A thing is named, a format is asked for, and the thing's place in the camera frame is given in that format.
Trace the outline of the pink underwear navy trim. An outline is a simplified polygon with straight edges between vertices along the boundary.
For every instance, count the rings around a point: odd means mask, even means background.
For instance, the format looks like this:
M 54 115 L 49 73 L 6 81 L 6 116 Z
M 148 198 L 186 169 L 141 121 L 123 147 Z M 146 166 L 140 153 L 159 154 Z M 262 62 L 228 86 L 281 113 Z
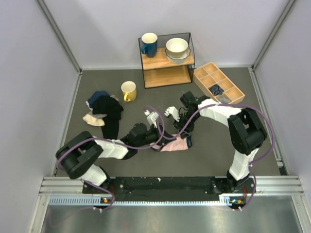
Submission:
M 181 138 L 178 136 L 174 141 L 169 142 L 164 146 L 155 145 L 152 147 L 154 151 L 159 152 L 171 152 L 171 151 L 180 151 L 180 150 L 188 150 L 192 147 L 191 136 Z

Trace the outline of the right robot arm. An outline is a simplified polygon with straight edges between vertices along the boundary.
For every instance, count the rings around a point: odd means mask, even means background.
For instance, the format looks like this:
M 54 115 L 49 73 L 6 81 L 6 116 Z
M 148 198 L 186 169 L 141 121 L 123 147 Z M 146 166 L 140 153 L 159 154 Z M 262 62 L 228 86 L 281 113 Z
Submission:
M 217 194 L 240 191 L 249 178 L 249 167 L 263 142 L 267 132 L 255 110 L 238 108 L 231 104 L 222 104 L 207 96 L 195 97 L 187 92 L 180 98 L 185 112 L 175 107 L 165 110 L 165 116 L 174 118 L 173 126 L 184 137 L 194 130 L 194 123 L 199 117 L 207 117 L 227 126 L 233 147 L 233 163 L 226 179 L 212 181 L 213 191 Z

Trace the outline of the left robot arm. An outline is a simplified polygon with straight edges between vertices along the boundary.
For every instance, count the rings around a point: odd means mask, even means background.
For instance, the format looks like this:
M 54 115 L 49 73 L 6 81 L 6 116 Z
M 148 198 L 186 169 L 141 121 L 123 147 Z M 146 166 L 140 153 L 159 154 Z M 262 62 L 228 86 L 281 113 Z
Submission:
M 99 192 L 110 188 L 107 172 L 95 165 L 100 158 L 127 160 L 138 150 L 149 149 L 162 143 L 165 131 L 161 125 L 137 123 L 122 139 L 105 139 L 94 137 L 83 131 L 56 152 L 58 166 L 62 167 L 70 179 L 81 179 L 92 183 Z

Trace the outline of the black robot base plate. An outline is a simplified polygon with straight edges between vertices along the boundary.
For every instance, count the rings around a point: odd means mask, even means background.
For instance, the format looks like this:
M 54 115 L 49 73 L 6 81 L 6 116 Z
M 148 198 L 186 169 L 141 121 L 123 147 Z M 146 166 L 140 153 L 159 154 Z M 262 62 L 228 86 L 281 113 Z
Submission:
M 227 177 L 115 177 L 107 178 L 98 185 L 112 191 L 113 194 L 133 194 L 152 191 L 202 191 L 206 194 L 238 193 L 250 194 L 255 188 L 254 179 L 243 178 L 234 181 Z

